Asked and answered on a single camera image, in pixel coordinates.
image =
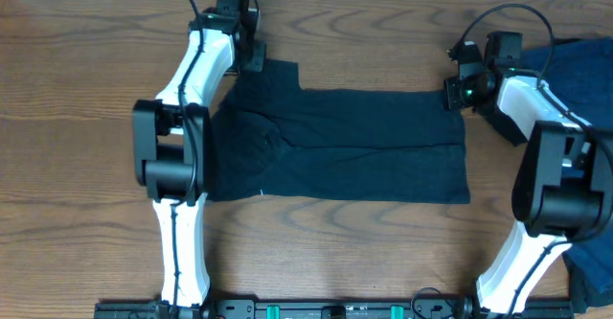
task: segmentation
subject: black t-shirt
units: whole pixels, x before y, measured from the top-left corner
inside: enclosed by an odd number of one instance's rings
[[[212,118],[209,198],[468,203],[465,129],[442,92],[303,90],[296,63],[243,73]]]

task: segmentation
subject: wire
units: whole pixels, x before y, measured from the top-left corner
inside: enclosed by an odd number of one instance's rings
[[[421,315],[417,310],[415,310],[415,300],[426,290],[430,290],[430,291],[435,291],[441,295],[443,295],[441,293],[440,290],[436,289],[435,287],[432,286],[427,286],[427,287],[423,287],[422,289],[420,289],[417,293],[415,293],[415,295],[413,295],[413,298],[411,299],[411,310],[415,313],[415,315],[417,315],[420,319],[427,319],[426,317],[424,317],[423,315]],[[453,306],[451,306],[451,304],[446,300],[443,299],[445,301],[445,303],[453,309]],[[453,314],[451,316],[445,317],[443,319],[447,319],[447,318],[451,318],[453,317]]]
[[[147,315],[150,314],[151,311],[150,310],[132,310],[130,313],[127,314],[127,319],[147,319]]]
[[[202,25],[200,23],[200,15],[199,15],[198,6],[195,4],[194,0],[189,0],[189,1],[190,1],[190,5],[192,6],[193,13],[195,15],[195,24],[196,24],[196,28],[198,29],[200,40],[199,40],[199,44],[198,44],[196,53],[193,56],[193,59],[190,62],[190,65],[188,66],[188,69],[183,75],[183,78],[181,79],[181,82],[179,83],[178,90],[177,90],[177,100],[179,103],[179,108],[181,109],[181,113],[183,114],[183,125],[185,127],[187,137],[190,142],[190,149],[192,153],[193,164],[192,164],[192,176],[190,178],[190,184],[187,190],[185,191],[185,196],[178,199],[176,203],[170,205],[170,218],[172,220],[172,259],[174,263],[174,290],[173,290],[173,300],[172,300],[172,307],[170,309],[170,315],[172,315],[174,318],[179,317],[179,312],[177,310],[177,297],[178,297],[178,291],[179,291],[179,275],[181,274],[181,272],[179,271],[179,260],[177,256],[176,217],[178,216],[178,214],[176,213],[176,208],[179,205],[183,204],[186,200],[189,200],[190,194],[194,191],[196,187],[196,177],[198,173],[198,167],[197,167],[198,153],[196,150],[195,138],[193,135],[192,122],[190,122],[190,117],[188,116],[187,110],[185,107],[185,85],[190,77],[190,74],[192,73],[194,66],[198,62],[198,59],[200,58],[200,55],[202,54],[204,50],[204,33],[202,32]]]
[[[516,4],[516,3],[503,4],[501,6],[492,8],[492,9],[482,13],[479,17],[477,17],[474,21],[472,21],[472,23],[468,26],[468,28],[466,28],[466,30],[462,34],[462,37],[460,38],[460,40],[458,40],[458,42],[456,42],[456,44],[453,46],[452,50],[453,50],[454,53],[457,53],[462,47],[464,47],[464,42],[465,42],[466,37],[468,36],[468,33],[484,17],[486,17],[487,15],[491,14],[492,12],[500,11],[500,10],[506,9],[506,8],[518,8],[518,9],[523,9],[523,10],[526,10],[526,11],[530,11],[533,14],[535,14],[536,16],[538,16],[538,18],[540,18],[540,20],[543,21],[543,24],[545,24],[545,27],[547,27],[547,32],[549,32],[549,37],[550,37],[550,41],[549,41],[549,55],[547,56],[547,59],[545,60],[545,64],[543,65],[543,69],[540,71],[540,74],[539,74],[538,79],[537,79],[537,83],[540,83],[542,78],[543,78],[543,76],[545,76],[545,73],[547,72],[547,69],[549,69],[549,66],[550,66],[550,64],[552,62],[552,59],[554,57],[554,46],[556,44],[556,39],[554,38],[554,32],[552,30],[552,26],[551,26],[551,24],[549,24],[549,21],[547,20],[547,18],[545,18],[545,16],[542,13],[540,13],[538,10],[536,10],[533,7],[527,6],[525,4]]]
[[[540,256],[538,256],[538,259],[533,264],[533,266],[530,268],[530,270],[526,274],[526,277],[524,277],[524,279],[521,281],[521,283],[515,290],[515,295],[513,295],[511,306],[509,307],[509,311],[507,312],[507,315],[505,316],[506,318],[511,318],[513,316],[513,310],[515,309],[515,305],[517,304],[517,299],[519,299],[519,294],[521,294],[522,289],[524,288],[526,283],[530,280],[531,276],[534,274],[536,269],[545,260],[545,257],[547,257],[552,252],[552,249],[554,249],[554,247],[557,247],[557,246],[560,246],[566,243],[572,243],[572,242],[569,240],[552,242],[547,247],[545,247],[545,250],[543,251],[543,253],[541,253]]]
[[[258,12],[258,20],[260,20],[260,3],[258,3],[258,0],[253,0],[253,3],[256,5],[256,11]]]

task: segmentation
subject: wood grain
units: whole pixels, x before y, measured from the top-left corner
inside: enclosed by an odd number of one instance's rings
[[[270,57],[300,63],[304,88],[435,90],[455,71],[444,50],[481,11],[509,2],[545,13],[560,37],[613,34],[613,0],[260,0],[262,36]],[[186,0],[5,0],[0,317],[91,318],[100,299],[160,290],[159,231],[134,180],[130,111],[173,75],[190,18]],[[472,36],[506,29],[529,45],[547,41],[522,11],[496,13]],[[470,205],[215,203],[205,215],[214,288],[263,299],[469,290],[511,228],[523,148],[478,116],[465,121]],[[566,283],[557,262],[534,294],[566,295]]]

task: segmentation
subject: wooden table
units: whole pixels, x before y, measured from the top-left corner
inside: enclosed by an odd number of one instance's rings
[[[262,37],[270,57],[300,63],[304,88],[435,90],[456,71],[445,49],[479,13],[509,2],[541,10],[559,37],[613,34],[612,0],[260,0]],[[188,1],[0,5],[0,316],[87,318],[100,299],[155,296],[160,237],[134,178],[130,114],[184,55]],[[472,37],[494,30],[547,42],[524,11],[496,13]],[[511,228],[524,149],[468,111],[465,123],[470,205],[274,196],[211,205],[215,290],[262,299],[469,291]],[[566,293],[560,261],[533,292]]]

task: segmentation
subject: black mounting rail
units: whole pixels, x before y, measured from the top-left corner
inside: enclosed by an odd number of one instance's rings
[[[473,311],[467,297],[424,295],[414,301],[415,311],[426,319],[493,319],[497,313]],[[525,319],[574,319],[573,308],[564,300],[529,300],[521,316]],[[169,305],[160,302],[97,304],[94,319],[168,319]],[[180,319],[420,319],[411,300],[255,302],[221,300],[203,308],[181,308]]]

